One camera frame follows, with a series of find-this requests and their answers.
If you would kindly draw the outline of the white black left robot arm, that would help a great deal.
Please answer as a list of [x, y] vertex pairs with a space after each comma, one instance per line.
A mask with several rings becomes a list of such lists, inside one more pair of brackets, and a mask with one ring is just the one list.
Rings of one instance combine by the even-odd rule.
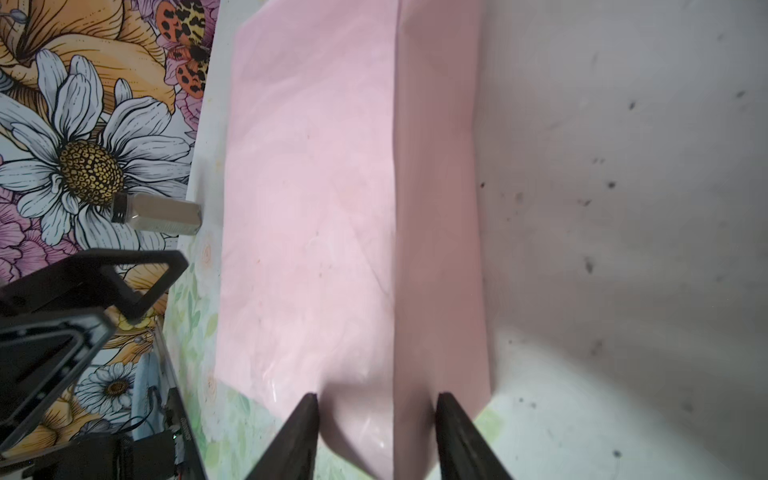
[[1, 289], [5, 479], [200, 479], [153, 313], [178, 251], [95, 249]]

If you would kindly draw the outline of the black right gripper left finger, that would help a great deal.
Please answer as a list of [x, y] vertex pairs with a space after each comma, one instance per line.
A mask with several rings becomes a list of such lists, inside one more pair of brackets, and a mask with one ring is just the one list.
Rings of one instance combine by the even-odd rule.
[[307, 393], [301, 398], [246, 479], [312, 479], [319, 429], [318, 396], [316, 393]]

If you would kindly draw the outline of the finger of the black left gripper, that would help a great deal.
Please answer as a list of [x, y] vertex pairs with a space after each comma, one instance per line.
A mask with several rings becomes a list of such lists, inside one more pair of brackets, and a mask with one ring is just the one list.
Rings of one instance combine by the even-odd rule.
[[81, 251], [1, 288], [1, 315], [113, 309], [139, 323], [188, 268], [177, 250]]
[[1, 449], [33, 431], [116, 331], [100, 308], [1, 319]]

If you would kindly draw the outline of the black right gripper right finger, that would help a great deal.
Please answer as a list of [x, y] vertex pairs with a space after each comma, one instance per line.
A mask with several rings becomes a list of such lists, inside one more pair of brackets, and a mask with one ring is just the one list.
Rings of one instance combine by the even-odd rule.
[[438, 395], [435, 430], [442, 479], [513, 479], [450, 392]]

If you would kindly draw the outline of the purple and pink wrapping paper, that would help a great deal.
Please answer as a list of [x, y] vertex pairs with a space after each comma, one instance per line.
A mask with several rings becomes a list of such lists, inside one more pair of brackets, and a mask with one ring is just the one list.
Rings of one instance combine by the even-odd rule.
[[236, 33], [216, 377], [422, 479], [491, 397], [473, 142], [478, 1], [271, 1]]

